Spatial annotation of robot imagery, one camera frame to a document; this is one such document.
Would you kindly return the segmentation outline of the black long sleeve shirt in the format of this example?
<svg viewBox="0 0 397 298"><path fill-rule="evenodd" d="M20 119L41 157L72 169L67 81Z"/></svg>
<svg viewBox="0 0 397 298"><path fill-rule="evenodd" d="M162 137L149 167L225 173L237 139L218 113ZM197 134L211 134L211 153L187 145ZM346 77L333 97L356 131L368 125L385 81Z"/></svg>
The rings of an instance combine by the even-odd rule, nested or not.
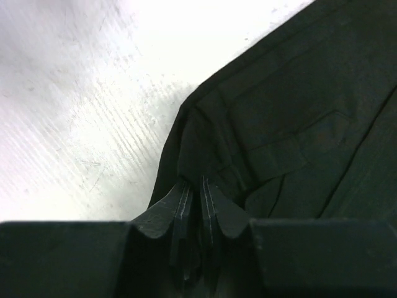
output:
<svg viewBox="0 0 397 298"><path fill-rule="evenodd" d="M255 217L396 218L396 2L315 1L181 105L151 202L215 183Z"/></svg>

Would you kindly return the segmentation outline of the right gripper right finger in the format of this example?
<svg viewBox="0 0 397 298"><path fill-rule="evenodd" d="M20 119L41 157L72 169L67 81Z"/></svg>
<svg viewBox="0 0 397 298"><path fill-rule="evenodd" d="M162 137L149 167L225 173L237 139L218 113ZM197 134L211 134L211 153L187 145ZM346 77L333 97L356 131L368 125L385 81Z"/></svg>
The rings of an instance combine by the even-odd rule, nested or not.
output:
<svg viewBox="0 0 397 298"><path fill-rule="evenodd" d="M238 239L248 225L249 216L204 176L200 206L203 275L205 279L216 279L223 258L223 242Z"/></svg>

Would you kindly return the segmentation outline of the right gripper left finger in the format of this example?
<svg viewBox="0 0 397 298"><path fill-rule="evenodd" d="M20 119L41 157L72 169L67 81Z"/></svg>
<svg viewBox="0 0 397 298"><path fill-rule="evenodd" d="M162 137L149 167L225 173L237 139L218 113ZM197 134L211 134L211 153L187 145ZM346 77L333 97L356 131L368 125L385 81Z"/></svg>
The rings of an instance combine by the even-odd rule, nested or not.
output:
<svg viewBox="0 0 397 298"><path fill-rule="evenodd" d="M133 279L194 277L194 192L185 181L131 221L128 275Z"/></svg>

